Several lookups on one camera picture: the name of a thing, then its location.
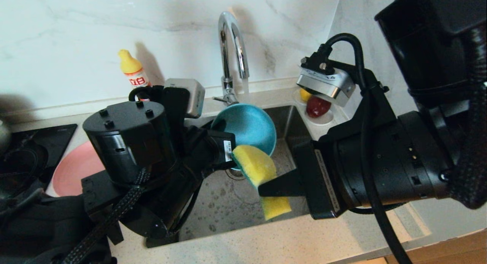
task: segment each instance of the stainless steel sink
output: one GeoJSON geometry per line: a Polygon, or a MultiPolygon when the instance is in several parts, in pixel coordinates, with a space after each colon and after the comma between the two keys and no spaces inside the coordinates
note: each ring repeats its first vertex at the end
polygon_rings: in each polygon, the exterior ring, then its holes
{"type": "MultiPolygon", "coordinates": [[[[296,168],[291,149],[309,141],[311,135],[296,107],[282,106],[265,111],[273,120],[277,132],[277,145],[272,159],[277,174],[282,175],[296,168]]],[[[213,118],[187,120],[186,124],[202,126],[213,118]]],[[[179,240],[200,238],[309,214],[304,197],[289,199],[292,212],[266,222],[256,189],[240,172],[214,172],[203,181],[193,212],[181,229],[179,240]]]]}

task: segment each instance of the yellow sponge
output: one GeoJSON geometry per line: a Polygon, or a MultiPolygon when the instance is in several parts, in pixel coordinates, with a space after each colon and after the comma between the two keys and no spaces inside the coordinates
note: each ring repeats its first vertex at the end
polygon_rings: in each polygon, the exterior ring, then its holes
{"type": "MultiPolygon", "coordinates": [[[[277,177],[273,160],[254,146],[239,145],[232,151],[232,157],[256,189],[277,177]]],[[[291,211],[287,197],[261,197],[261,204],[266,220],[291,211]]]]}

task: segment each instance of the white quartz countertop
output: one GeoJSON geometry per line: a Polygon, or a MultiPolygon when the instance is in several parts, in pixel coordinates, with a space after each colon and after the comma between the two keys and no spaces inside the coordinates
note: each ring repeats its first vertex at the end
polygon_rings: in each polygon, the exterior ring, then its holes
{"type": "MultiPolygon", "coordinates": [[[[295,105],[301,117],[304,106],[293,100],[297,89],[278,89],[239,95],[242,103],[261,108],[295,105]]],[[[205,99],[202,116],[214,116],[225,106],[218,101],[205,99]]],[[[305,120],[314,139],[328,129],[345,121],[341,109],[332,106],[334,120],[325,126],[316,126],[305,120]]],[[[14,132],[77,123],[78,128],[66,153],[88,140],[83,132],[83,121],[91,114],[67,116],[48,120],[25,122],[12,126],[14,132]]],[[[55,195],[52,187],[48,193],[55,195]]],[[[402,242],[428,234],[409,204],[388,212],[389,219],[402,242]]],[[[124,241],[111,251],[118,262],[125,263],[328,263],[379,250],[387,246],[372,215],[345,212],[336,219],[315,221],[301,216],[284,221],[239,229],[205,238],[147,249],[143,237],[121,225],[124,241]]]]}

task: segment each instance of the sink drain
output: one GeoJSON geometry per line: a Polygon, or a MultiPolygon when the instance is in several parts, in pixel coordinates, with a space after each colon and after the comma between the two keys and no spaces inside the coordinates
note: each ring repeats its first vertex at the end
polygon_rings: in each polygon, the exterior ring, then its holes
{"type": "Polygon", "coordinates": [[[233,179],[233,180],[244,180],[245,176],[242,174],[242,171],[234,170],[234,169],[228,169],[225,170],[226,175],[233,179]]]}

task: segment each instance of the faucet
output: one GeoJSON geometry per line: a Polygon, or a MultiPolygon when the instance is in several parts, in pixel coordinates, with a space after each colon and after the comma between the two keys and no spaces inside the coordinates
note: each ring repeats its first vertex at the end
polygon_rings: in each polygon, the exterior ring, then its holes
{"type": "Polygon", "coordinates": [[[230,75],[230,69],[228,68],[228,32],[233,39],[233,44],[235,45],[235,52],[239,62],[238,67],[240,78],[243,80],[249,77],[247,52],[245,52],[244,39],[240,34],[235,16],[233,16],[232,13],[225,11],[221,13],[220,19],[218,20],[218,37],[220,39],[221,63],[223,64],[223,77],[221,77],[223,98],[213,97],[213,99],[224,102],[227,106],[238,103],[237,96],[235,95],[235,89],[233,88],[233,77],[230,75]]]}

